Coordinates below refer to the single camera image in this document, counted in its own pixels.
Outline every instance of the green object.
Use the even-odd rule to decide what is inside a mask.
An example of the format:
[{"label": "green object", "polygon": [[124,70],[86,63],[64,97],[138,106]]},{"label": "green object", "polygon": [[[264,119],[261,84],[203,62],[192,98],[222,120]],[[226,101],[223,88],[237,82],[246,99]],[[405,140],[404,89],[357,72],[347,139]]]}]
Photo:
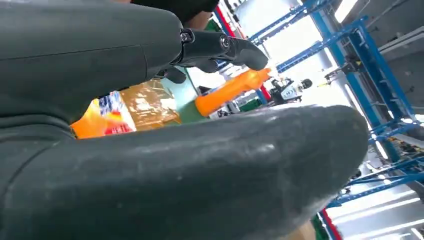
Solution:
[{"label": "green object", "polygon": [[223,30],[220,28],[218,23],[216,23],[213,19],[209,20],[209,22],[206,25],[205,28],[206,31],[213,31],[213,32],[222,32]]},{"label": "green object", "polygon": [[323,223],[320,221],[317,214],[311,219],[311,222],[312,222],[313,228],[315,229],[316,240],[330,239],[329,235],[327,234],[327,231],[323,227]]},{"label": "green object", "polygon": [[179,113],[183,124],[196,123],[206,119],[198,112],[195,99],[198,97],[189,74],[184,68],[178,68],[187,75],[187,79],[181,84],[175,84],[168,79],[162,79],[161,83],[169,89],[176,101],[176,111]]},{"label": "green object", "polygon": [[242,112],[249,112],[254,109],[257,109],[260,105],[261,103],[259,102],[259,100],[255,98],[253,100],[248,101],[246,104],[240,106],[239,108]]}]

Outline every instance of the red pole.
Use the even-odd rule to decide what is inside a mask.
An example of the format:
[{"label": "red pole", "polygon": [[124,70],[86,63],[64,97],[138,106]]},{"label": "red pole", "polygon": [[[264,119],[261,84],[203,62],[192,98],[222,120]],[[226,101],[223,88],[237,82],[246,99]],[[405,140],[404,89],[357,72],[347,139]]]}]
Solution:
[{"label": "red pole", "polygon": [[233,30],[231,30],[231,27],[230,27],[230,25],[228,24],[228,22],[225,20],[225,17],[224,17],[224,14],[223,14],[223,11],[221,11],[221,9],[220,9],[220,7],[219,6],[217,6],[216,7],[216,9],[215,9],[215,11],[216,11],[216,13],[218,14],[218,18],[220,18],[221,20],[222,20],[222,23],[223,23],[223,28],[225,28],[225,32],[227,32],[228,33],[228,35],[230,36],[230,37],[236,37],[236,35],[234,34],[234,32],[233,32]]},{"label": "red pole", "polygon": [[269,102],[271,101],[271,95],[268,92],[268,90],[264,87],[264,85],[260,86],[259,88],[262,91],[263,96],[265,97],[265,99]]},{"label": "red pole", "polygon": [[328,228],[331,230],[332,234],[334,235],[335,240],[342,240],[343,239],[342,236],[340,235],[339,231],[337,231],[336,226],[334,226],[331,218],[329,217],[325,209],[321,211],[321,215],[324,218],[326,224],[328,225]]}]

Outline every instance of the snack package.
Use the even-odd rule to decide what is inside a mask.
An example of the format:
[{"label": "snack package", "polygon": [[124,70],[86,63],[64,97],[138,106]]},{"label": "snack package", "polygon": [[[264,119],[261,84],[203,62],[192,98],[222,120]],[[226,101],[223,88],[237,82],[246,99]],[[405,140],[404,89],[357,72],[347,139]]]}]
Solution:
[{"label": "snack package", "polygon": [[119,92],[95,99],[80,120],[71,125],[79,139],[133,132],[121,112],[124,103]]},{"label": "snack package", "polygon": [[120,92],[137,131],[181,124],[172,93],[160,80],[150,80]]}]

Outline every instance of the blue steel rack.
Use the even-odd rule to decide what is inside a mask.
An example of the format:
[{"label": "blue steel rack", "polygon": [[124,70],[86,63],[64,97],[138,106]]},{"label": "blue steel rack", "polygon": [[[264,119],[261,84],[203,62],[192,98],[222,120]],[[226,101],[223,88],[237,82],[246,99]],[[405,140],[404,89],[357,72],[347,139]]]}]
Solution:
[{"label": "blue steel rack", "polygon": [[308,0],[303,5],[295,7],[286,15],[280,17],[264,29],[255,33],[249,38],[249,40],[256,45],[261,45],[266,39],[288,28],[290,25],[296,23],[302,18],[323,9],[327,4],[333,1],[334,0]]},{"label": "blue steel rack", "polygon": [[352,200],[355,200],[355,199],[358,199],[358,198],[362,198],[362,197],[368,196],[368,195],[376,193],[376,192],[380,192],[380,191],[383,191],[383,190],[394,188],[394,187],[402,185],[402,184],[407,184],[409,182],[424,181],[424,172],[410,173],[410,174],[397,175],[397,176],[389,176],[389,177],[385,177],[383,179],[379,177],[383,174],[389,174],[393,171],[404,170],[404,169],[407,169],[407,168],[414,168],[414,167],[419,168],[423,164],[424,164],[424,157],[418,157],[418,158],[415,158],[415,159],[400,161],[398,163],[392,164],[391,166],[389,166],[385,169],[382,169],[382,170],[379,170],[377,172],[370,173],[370,174],[365,175],[363,177],[359,177],[355,180],[352,180],[346,185],[347,187],[352,186],[352,185],[357,185],[357,184],[368,184],[368,183],[383,182],[384,180],[389,180],[389,181],[391,181],[391,183],[381,184],[381,185],[372,187],[370,189],[367,189],[363,192],[356,193],[356,194],[340,195],[340,196],[336,197],[332,202],[330,202],[327,205],[327,208],[339,207],[343,203],[346,203],[346,202],[349,202],[349,201],[352,201]]},{"label": "blue steel rack", "polygon": [[[333,54],[336,63],[339,66],[343,66],[346,63],[346,59],[342,49],[338,45],[338,41],[343,38],[348,38],[350,40],[350,43],[358,55],[364,70],[368,73],[372,82],[375,84],[375,87],[378,90],[378,93],[381,95],[384,104],[387,106],[387,109],[393,113],[394,120],[384,122],[384,120],[380,119],[378,117],[378,113],[373,108],[373,105],[368,99],[365,90],[361,87],[361,80],[358,78],[358,76],[353,72],[346,74],[346,79],[352,91],[354,92],[360,107],[362,108],[365,117],[369,122],[370,127],[372,128],[369,132],[370,138],[368,143],[372,145],[379,141],[386,150],[390,160],[393,162],[393,165],[388,169],[378,172],[378,174],[373,173],[369,176],[359,178],[349,184],[352,185],[382,181],[382,179],[374,177],[378,177],[380,174],[386,173],[388,171],[398,170],[405,167],[403,162],[400,162],[400,164],[396,163],[400,159],[400,155],[396,151],[393,144],[388,141],[388,138],[395,134],[404,133],[407,130],[419,127],[421,123],[416,120],[411,104],[403,93],[388,64],[380,54],[374,40],[367,32],[366,26],[364,24],[364,21],[367,18],[363,17],[347,26],[344,26],[338,32],[332,32],[321,15],[322,11],[320,11],[323,7],[326,6],[326,4],[330,2],[331,0],[309,0],[303,5],[296,7],[293,11],[281,17],[279,20],[275,21],[268,27],[259,31],[257,34],[253,35],[250,40],[257,45],[262,44],[264,40],[275,35],[279,31],[284,30],[302,17],[311,15],[324,40],[314,44],[310,48],[279,64],[276,67],[279,73],[290,69],[296,64],[306,60],[314,54],[317,54],[327,47]],[[410,118],[413,122],[411,124],[404,124],[401,121],[401,118]],[[408,164],[422,164],[422,162],[423,159],[420,158],[413,161],[408,161]],[[367,196],[369,194],[386,190],[401,184],[406,184],[411,181],[424,181],[424,173],[410,173],[406,171],[406,174],[403,176],[394,176],[387,179],[393,180],[392,183],[373,187],[359,194],[338,197],[332,203],[330,203],[329,206],[340,206],[342,203],[347,201]]]}]

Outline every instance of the orange plastic bottle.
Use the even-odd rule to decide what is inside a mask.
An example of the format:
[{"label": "orange plastic bottle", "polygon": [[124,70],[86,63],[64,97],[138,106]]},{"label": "orange plastic bottle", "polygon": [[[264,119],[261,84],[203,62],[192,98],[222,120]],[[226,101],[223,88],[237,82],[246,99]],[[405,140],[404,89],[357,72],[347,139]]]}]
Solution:
[{"label": "orange plastic bottle", "polygon": [[257,90],[270,77],[270,68],[260,71],[249,69],[227,81],[222,87],[206,96],[198,96],[194,103],[199,113],[207,117],[218,110],[225,102],[231,101],[245,91]]}]

